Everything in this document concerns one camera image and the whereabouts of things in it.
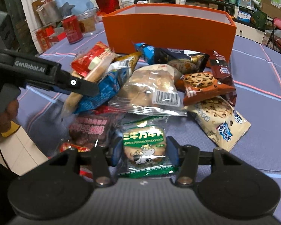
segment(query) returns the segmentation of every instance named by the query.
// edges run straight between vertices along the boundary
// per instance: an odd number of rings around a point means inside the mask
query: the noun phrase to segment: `blue product box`
[[[243,22],[249,23],[250,20],[251,20],[251,15],[248,14],[248,13],[239,11],[238,12],[238,19],[243,21]]]

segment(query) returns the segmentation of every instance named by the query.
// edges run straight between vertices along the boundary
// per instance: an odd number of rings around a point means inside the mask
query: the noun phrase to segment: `floor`
[[[15,134],[4,138],[0,142],[0,149],[10,169],[18,175],[23,175],[48,160],[22,127]],[[1,155],[0,163],[5,166]]]

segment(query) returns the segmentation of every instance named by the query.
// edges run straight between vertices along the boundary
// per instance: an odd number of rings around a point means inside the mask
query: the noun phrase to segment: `cable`
[[[5,163],[6,167],[8,168],[8,170],[11,171],[10,167],[8,166],[8,164],[7,164],[7,162],[6,162],[5,158],[4,158],[4,156],[3,156],[3,154],[2,154],[1,148],[0,148],[0,155],[1,155],[1,157],[2,157],[2,159],[3,159],[3,161],[4,161],[4,163]]]

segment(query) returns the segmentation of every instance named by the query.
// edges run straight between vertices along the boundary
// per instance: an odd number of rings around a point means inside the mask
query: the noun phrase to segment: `chocolate chip cookie image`
[[[231,116],[233,111],[232,107],[221,98],[214,97],[208,100],[201,101],[202,110],[204,110],[207,115],[212,114],[214,117],[220,117],[225,119]]]
[[[206,88],[211,86],[216,79],[209,73],[193,73],[185,75],[183,80],[193,87]]]

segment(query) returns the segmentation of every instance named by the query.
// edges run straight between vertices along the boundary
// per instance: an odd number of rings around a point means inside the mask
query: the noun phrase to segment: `orange box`
[[[134,43],[198,52],[215,50],[229,62],[236,26],[228,13],[180,4],[135,4],[107,14],[103,23],[109,47],[135,52]]]

